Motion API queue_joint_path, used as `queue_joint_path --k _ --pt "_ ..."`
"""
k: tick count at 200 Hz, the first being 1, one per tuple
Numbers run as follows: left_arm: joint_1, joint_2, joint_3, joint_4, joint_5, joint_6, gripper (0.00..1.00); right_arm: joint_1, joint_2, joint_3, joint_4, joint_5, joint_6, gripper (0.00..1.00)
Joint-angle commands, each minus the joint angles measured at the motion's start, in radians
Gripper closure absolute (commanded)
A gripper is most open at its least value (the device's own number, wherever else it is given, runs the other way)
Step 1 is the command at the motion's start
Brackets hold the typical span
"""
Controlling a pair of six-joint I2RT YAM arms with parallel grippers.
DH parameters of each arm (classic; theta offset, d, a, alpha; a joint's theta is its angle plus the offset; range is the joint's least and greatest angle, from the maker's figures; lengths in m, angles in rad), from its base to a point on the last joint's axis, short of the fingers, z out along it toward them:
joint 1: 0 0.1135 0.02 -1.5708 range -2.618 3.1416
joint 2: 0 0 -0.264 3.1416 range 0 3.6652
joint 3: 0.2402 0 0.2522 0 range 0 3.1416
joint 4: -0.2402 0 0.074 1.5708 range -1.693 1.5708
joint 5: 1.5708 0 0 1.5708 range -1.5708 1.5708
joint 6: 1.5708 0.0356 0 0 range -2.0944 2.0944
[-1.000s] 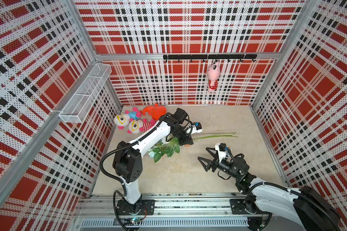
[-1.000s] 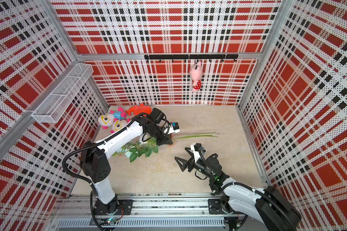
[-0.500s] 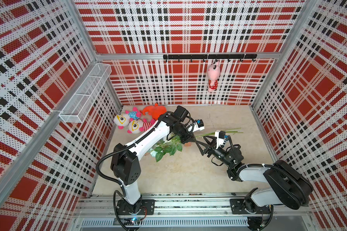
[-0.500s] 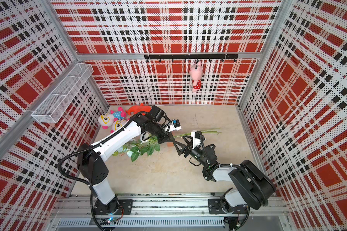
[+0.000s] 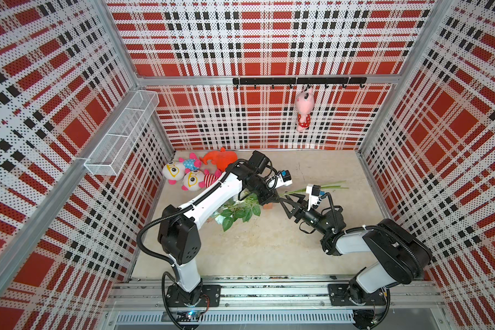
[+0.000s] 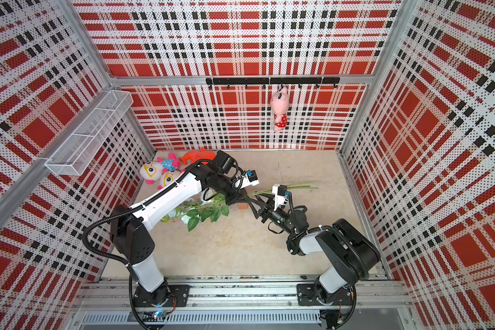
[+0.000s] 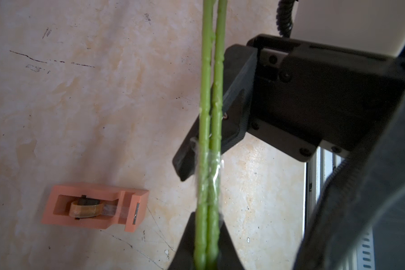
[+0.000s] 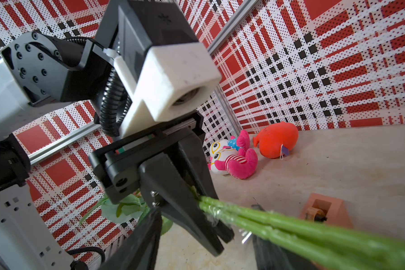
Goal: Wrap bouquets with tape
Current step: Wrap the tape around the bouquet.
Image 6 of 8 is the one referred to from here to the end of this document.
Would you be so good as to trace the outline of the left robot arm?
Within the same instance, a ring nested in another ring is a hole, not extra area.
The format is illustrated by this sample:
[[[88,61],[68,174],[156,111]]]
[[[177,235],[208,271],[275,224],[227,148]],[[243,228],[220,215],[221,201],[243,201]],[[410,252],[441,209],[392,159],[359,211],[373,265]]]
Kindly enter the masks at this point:
[[[123,264],[131,281],[137,283],[137,290],[145,293],[151,305],[162,305],[171,293],[153,257],[152,229],[187,199],[207,189],[222,195],[225,204],[231,205],[245,202],[248,197],[246,187],[258,182],[256,171],[241,169],[236,159],[218,151],[211,160],[200,159],[190,164],[172,184],[149,198],[86,227],[82,243],[91,253]],[[119,255],[103,252],[89,242],[91,231],[103,224],[110,225],[110,240]]]

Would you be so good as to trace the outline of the artificial flower bouquet green stems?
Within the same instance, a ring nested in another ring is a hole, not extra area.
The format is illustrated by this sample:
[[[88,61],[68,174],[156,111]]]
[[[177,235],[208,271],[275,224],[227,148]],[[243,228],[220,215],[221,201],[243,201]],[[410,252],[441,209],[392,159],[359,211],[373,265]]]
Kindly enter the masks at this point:
[[[293,186],[309,186],[309,188],[290,188],[291,192],[315,189],[310,182]],[[180,220],[187,226],[188,231],[192,231],[207,219],[211,222],[216,222],[222,217],[228,217],[229,214],[230,206],[224,203],[224,198],[222,197],[216,197],[210,202],[204,202],[202,198],[190,198],[163,216],[160,221],[162,223],[169,223]]]

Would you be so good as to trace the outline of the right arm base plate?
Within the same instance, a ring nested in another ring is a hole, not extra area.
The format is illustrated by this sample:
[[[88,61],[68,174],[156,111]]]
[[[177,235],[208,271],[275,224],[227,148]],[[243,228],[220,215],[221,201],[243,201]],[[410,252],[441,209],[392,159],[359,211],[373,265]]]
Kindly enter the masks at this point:
[[[333,293],[326,291],[320,284],[298,284],[296,286],[300,306],[350,306],[353,294],[350,288],[341,287]]]

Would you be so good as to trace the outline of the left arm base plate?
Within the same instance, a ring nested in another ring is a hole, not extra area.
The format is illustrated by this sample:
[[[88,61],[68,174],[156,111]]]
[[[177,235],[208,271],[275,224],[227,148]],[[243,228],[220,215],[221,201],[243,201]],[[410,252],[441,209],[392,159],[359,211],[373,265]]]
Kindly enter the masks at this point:
[[[188,301],[189,285],[167,285],[163,283],[153,292],[145,291],[140,285],[133,294],[135,307],[185,307]]]

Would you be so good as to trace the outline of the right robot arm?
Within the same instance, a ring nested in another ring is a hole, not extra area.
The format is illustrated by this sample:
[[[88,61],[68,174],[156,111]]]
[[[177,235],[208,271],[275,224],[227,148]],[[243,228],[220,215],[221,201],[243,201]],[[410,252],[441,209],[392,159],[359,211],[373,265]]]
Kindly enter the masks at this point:
[[[286,186],[275,185],[272,192],[255,198],[242,194],[255,218],[287,233],[287,249],[300,257],[323,253],[330,267],[319,275],[298,299],[300,304],[332,305],[343,292],[356,300],[356,283],[369,279],[369,271],[381,261],[378,249],[346,219],[331,225],[312,227],[307,221],[307,207],[296,206]]]

